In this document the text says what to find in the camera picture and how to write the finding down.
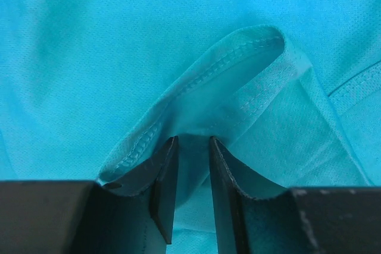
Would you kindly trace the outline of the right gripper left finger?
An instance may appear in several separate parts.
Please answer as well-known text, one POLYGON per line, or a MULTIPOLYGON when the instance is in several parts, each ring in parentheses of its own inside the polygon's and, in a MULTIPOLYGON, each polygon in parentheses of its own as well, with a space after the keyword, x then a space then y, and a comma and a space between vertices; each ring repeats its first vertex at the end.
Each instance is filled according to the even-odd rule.
POLYGON ((171 243, 178 139, 107 184, 3 181, 2 253, 165 253, 171 243))

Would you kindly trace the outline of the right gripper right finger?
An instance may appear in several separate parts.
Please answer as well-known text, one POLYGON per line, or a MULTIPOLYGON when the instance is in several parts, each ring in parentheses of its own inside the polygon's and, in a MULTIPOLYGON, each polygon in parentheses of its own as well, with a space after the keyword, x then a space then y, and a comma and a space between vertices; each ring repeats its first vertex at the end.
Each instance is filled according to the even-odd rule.
POLYGON ((379 253, 378 187, 283 188, 209 141, 219 253, 379 253))

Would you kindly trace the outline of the teal t shirt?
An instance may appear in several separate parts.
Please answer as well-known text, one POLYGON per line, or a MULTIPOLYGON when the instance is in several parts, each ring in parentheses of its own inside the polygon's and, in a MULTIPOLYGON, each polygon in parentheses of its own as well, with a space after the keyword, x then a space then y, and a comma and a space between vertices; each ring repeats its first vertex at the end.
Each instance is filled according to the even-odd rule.
POLYGON ((380 0, 1 0, 1 179, 106 183, 179 138, 170 253, 216 253, 208 140, 380 185, 380 0))

